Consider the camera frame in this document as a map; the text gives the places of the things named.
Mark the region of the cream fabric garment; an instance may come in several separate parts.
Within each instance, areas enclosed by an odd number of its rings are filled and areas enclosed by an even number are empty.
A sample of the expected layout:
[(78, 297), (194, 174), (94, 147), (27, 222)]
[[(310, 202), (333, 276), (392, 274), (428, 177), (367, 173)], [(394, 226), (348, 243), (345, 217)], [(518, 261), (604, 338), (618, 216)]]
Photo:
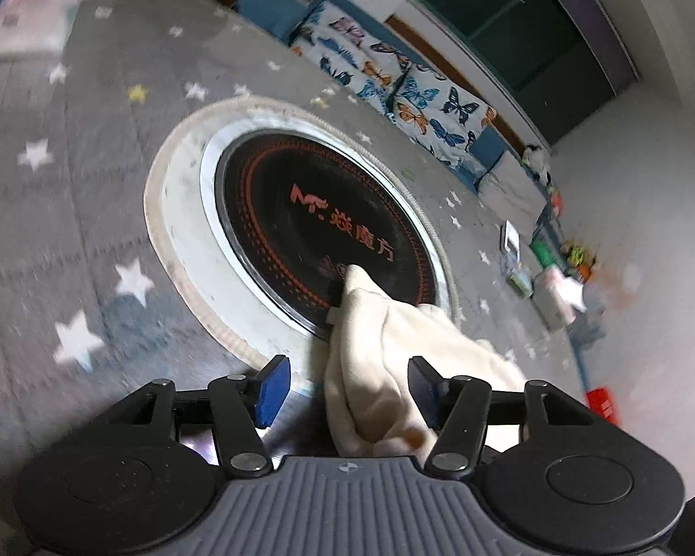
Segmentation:
[(469, 375), (494, 390), (520, 392), (520, 367), (487, 340), (464, 336), (437, 306), (392, 299), (361, 267), (345, 275), (341, 305), (330, 311), (323, 379), (332, 442), (341, 457), (412, 455), (423, 463), (437, 442), (415, 404), (408, 364), (421, 356), (443, 377)]

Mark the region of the red plastic stool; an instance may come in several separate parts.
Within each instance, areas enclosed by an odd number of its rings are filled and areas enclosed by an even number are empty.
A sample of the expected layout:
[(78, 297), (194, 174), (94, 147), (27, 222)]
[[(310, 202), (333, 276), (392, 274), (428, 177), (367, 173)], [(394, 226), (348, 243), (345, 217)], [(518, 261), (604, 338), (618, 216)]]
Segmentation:
[(586, 392), (586, 403), (590, 411), (614, 425), (620, 425), (618, 408), (607, 386), (594, 386)]

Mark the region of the white tissue box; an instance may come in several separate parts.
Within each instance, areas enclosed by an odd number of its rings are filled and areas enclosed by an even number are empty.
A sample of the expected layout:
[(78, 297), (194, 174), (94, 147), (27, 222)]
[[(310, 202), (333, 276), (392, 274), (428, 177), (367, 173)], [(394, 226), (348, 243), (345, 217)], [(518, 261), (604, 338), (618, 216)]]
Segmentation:
[(550, 330), (565, 329), (585, 313), (584, 285), (565, 276), (559, 266), (546, 267), (533, 280), (532, 301)]

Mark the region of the grey star pattern table mat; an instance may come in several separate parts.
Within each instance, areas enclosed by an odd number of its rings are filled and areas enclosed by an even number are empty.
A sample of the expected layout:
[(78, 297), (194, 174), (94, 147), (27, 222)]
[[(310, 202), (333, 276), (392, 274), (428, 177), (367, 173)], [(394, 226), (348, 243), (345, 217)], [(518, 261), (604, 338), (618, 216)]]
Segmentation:
[(81, 0), (59, 62), (0, 63), (0, 555), (25, 551), (11, 503), (31, 455), (152, 379), (242, 369), (146, 233), (146, 176), (198, 111), (192, 84), (296, 104), (369, 149), (441, 239), (464, 334), (582, 394), (568, 339), (503, 283), (497, 218), (388, 119), (212, 0)]

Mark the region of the colourful plush toys pile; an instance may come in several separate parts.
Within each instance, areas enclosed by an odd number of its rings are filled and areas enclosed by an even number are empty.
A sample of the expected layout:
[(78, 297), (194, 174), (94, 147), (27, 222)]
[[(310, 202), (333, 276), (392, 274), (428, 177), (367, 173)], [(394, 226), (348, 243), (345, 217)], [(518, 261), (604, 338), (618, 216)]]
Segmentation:
[(572, 239), (565, 239), (561, 230), (560, 217), (563, 213), (563, 198), (561, 191), (555, 186), (547, 188), (551, 205), (551, 215), (556, 221), (556, 228), (559, 231), (559, 253), (566, 264), (566, 270), (586, 284), (593, 277), (598, 259), (593, 250), (586, 247), (581, 242)]

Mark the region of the round black induction cooktop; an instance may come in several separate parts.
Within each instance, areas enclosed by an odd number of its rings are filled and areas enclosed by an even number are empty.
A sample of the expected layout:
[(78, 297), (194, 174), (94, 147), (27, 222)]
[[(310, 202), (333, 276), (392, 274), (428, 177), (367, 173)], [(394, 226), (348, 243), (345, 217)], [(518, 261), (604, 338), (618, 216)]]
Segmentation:
[(155, 253), (210, 335), (248, 363), (320, 363), (358, 265), (404, 303), (459, 309), (437, 232), (395, 173), (305, 109), (226, 99), (180, 122), (146, 179)]

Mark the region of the grey plain cushion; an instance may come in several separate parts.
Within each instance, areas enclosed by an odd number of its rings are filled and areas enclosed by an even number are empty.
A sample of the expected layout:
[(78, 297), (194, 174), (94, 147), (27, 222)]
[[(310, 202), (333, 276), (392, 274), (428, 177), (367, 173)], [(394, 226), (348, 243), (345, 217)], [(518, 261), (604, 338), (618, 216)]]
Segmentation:
[(477, 195), (502, 221), (510, 221), (521, 237), (532, 240), (547, 200), (512, 153), (503, 153), (480, 179)]

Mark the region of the black white plush toy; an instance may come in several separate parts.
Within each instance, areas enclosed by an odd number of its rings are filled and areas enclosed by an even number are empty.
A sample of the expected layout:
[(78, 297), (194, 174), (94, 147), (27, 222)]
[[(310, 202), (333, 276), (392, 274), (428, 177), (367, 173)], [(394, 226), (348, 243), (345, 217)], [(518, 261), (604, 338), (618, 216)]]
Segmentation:
[(551, 186), (551, 157), (541, 145), (526, 145), (522, 162), (541, 186)]

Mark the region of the right butterfly print pillow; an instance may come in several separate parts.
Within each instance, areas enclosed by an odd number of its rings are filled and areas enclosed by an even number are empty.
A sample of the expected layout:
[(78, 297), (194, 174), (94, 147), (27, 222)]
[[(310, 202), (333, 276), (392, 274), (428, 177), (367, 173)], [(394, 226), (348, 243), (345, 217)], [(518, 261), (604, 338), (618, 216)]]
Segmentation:
[(452, 170), (480, 166), (471, 149), (496, 117), (485, 101), (423, 64), (411, 64), (388, 101), (397, 128)]

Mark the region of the butterfly print pillow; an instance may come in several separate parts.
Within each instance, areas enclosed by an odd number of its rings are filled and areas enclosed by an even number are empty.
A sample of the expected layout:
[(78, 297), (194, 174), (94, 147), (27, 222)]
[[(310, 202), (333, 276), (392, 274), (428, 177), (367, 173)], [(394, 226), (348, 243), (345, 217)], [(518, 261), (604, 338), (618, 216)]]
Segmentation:
[(480, 166), (471, 149), (496, 117), (485, 101), (423, 64), (411, 64), (388, 101), (397, 128), (452, 170)]
[(411, 66), (402, 51), (370, 34), (328, 1), (319, 3), (302, 21), (291, 51), (315, 63), (380, 114), (389, 113), (389, 99)]

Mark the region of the left butterfly print pillow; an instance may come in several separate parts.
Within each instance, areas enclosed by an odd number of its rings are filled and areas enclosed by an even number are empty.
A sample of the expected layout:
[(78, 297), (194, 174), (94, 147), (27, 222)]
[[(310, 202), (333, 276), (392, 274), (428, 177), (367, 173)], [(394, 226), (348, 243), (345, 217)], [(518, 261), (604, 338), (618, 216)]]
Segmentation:
[(319, 3), (302, 21), (291, 51), (315, 63), (380, 114), (389, 113), (389, 99), (411, 66), (402, 51), (370, 34), (328, 1)]

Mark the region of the blue sectional sofa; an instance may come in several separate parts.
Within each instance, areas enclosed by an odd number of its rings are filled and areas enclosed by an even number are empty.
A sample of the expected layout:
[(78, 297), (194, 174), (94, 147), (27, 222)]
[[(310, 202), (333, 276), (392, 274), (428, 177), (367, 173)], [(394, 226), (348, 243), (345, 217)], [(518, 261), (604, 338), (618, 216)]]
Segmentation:
[(233, 9), (388, 118), (527, 237), (542, 266), (579, 274), (589, 256), (565, 240), (561, 193), (541, 145), (350, 0), (238, 0)]

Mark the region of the dark window with green frame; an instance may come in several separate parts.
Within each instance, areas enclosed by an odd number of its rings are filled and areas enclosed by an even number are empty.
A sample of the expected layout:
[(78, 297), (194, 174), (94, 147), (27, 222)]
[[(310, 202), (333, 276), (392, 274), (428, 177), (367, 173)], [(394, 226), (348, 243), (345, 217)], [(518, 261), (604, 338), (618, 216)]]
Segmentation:
[(638, 80), (599, 0), (417, 0), (554, 145)]

